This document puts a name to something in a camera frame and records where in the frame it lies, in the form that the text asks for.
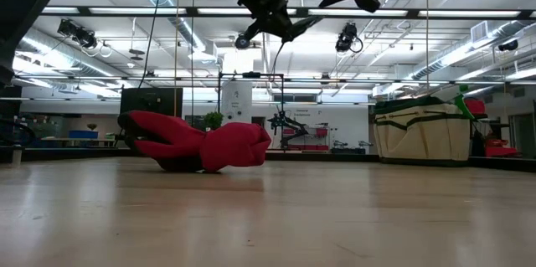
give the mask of white ceiling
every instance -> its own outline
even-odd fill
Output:
[[[178,0],[179,6],[214,6],[214,7],[235,7],[237,0]],[[289,7],[300,7],[302,0],[288,0]],[[322,0],[303,0],[305,7],[316,7]],[[487,9],[518,9],[534,8],[536,0],[449,0],[443,6],[438,6],[442,0],[428,0],[430,8],[487,8]],[[76,6],[151,6],[148,0],[51,0],[49,5],[76,5]],[[340,7],[354,7],[352,1],[339,3]],[[389,0],[385,5],[386,8],[426,8],[426,0]],[[72,18],[76,23],[88,29],[94,30],[100,39],[109,39],[110,44],[115,52],[109,58],[98,57],[102,62],[116,67],[130,75],[142,74],[142,63],[133,69],[126,67],[129,61],[128,49],[131,47],[131,27],[132,22],[129,18]],[[247,18],[186,18],[193,26],[193,31],[209,40],[213,40],[220,48],[229,47],[229,36],[236,36],[237,33],[244,31],[252,20]],[[56,33],[60,18],[58,17],[40,17],[34,27],[40,31],[49,34],[55,38],[61,39]],[[402,23],[401,27],[406,27],[409,23],[416,28],[401,40],[394,47],[389,49],[392,44],[404,31],[396,28],[400,24],[399,20],[374,21],[365,32],[365,48],[361,54],[345,60],[335,69],[335,65],[340,58],[336,55],[334,44],[337,40],[338,33],[347,21],[353,21],[357,24],[358,29],[367,24],[363,19],[324,19],[315,27],[309,29],[300,38],[292,44],[288,44],[281,51],[277,60],[276,72],[294,76],[320,76],[321,72],[328,71],[332,75],[341,77],[352,77],[360,72],[365,71],[367,74],[388,74],[389,77],[396,76],[396,67],[399,64],[415,65],[426,57],[426,22],[409,21]],[[479,23],[479,21],[430,21],[429,28],[429,56],[433,57],[437,51],[444,49],[455,43],[458,39],[466,37],[470,33],[470,27]],[[139,18],[137,25],[142,30],[136,31],[137,37],[146,37],[147,32],[151,30],[151,18]],[[152,51],[148,60],[148,68],[156,69],[160,75],[170,74],[174,67],[175,56],[175,37],[174,27],[165,19],[157,18],[154,30],[154,41],[160,43],[152,44]],[[414,50],[410,51],[410,45],[414,45]],[[276,37],[271,37],[267,44],[270,46],[271,58],[276,56],[279,49],[280,41]],[[133,47],[135,49],[147,50],[147,41],[136,41]],[[389,49],[387,54],[378,59],[375,64],[365,69],[377,54]],[[188,49],[182,47],[178,49],[179,68],[190,68],[188,59]],[[482,67],[485,59],[472,61],[462,67],[473,69]],[[217,68],[213,64],[195,64],[193,66],[195,74],[206,76],[208,73],[217,74]],[[255,61],[255,70],[262,71],[260,60]]]

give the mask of ceiling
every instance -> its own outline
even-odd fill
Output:
[[[235,7],[237,0],[178,0],[181,7]],[[288,7],[316,7],[322,0],[288,0]],[[536,0],[380,0],[384,8],[449,8],[449,9],[530,9],[536,6]],[[51,6],[118,6],[118,7],[141,7],[152,6],[149,0],[51,0]],[[355,3],[345,1],[335,7],[355,8]],[[131,54],[128,50],[133,47],[147,51],[148,32],[151,31],[152,18],[138,18],[136,21],[135,37],[137,41],[131,44],[132,18],[98,18],[98,17],[72,17],[75,23],[95,31],[100,40],[105,40],[113,49],[110,57],[104,58],[97,55],[96,58],[123,73],[130,76],[141,76],[143,64],[137,63],[133,68],[126,64],[130,61]],[[43,33],[58,40],[62,37],[56,33],[61,18],[54,16],[42,16],[35,22],[34,27]],[[191,24],[193,31],[203,38],[214,41],[220,52],[234,51],[229,37],[235,37],[253,22],[248,18],[185,18]],[[336,55],[334,48],[338,34],[347,22],[356,23],[358,30],[366,28],[362,34],[364,50],[360,54],[341,58]],[[296,77],[320,77],[322,72],[328,72],[333,77],[339,78],[399,78],[397,68],[401,66],[411,67],[426,60],[426,39],[428,38],[428,56],[432,59],[440,50],[448,48],[456,41],[470,34],[470,29],[480,23],[480,20],[410,20],[402,23],[400,20],[374,20],[367,25],[367,19],[335,19],[327,18],[310,28],[301,37],[291,44],[286,45],[277,58],[276,72]],[[407,35],[397,39],[410,28]],[[520,51],[532,48],[532,31],[529,31],[521,39]],[[157,18],[151,51],[147,67],[156,70],[160,76],[170,76],[174,73],[175,65],[175,40],[176,31],[172,24],[165,18]],[[270,63],[276,56],[281,45],[279,38],[271,36],[267,38],[265,46],[270,50]],[[262,46],[262,36],[254,39]],[[260,51],[255,54],[255,71],[264,71]],[[178,75],[190,76],[191,68],[197,76],[216,75],[217,64],[192,63],[188,58],[187,47],[177,48]],[[514,53],[497,53],[496,59],[505,59]],[[481,68],[492,62],[491,50],[483,51],[478,57],[472,56],[457,63],[457,68],[467,71]],[[442,70],[441,76],[436,80],[453,80],[456,74],[449,69]],[[374,85],[352,85],[348,88],[373,87]]]

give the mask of beige tool bag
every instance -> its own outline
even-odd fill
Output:
[[[382,162],[455,166],[469,157],[469,120],[455,105],[426,96],[381,102],[374,113]]]

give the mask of wooden floor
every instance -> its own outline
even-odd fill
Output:
[[[536,176],[144,158],[0,170],[0,266],[534,266]]]

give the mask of green plant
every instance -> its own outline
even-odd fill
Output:
[[[87,124],[86,126],[92,131],[97,128],[97,124]]]
[[[209,112],[204,116],[204,124],[210,130],[216,130],[221,127],[221,122],[224,120],[224,115],[218,112]]]

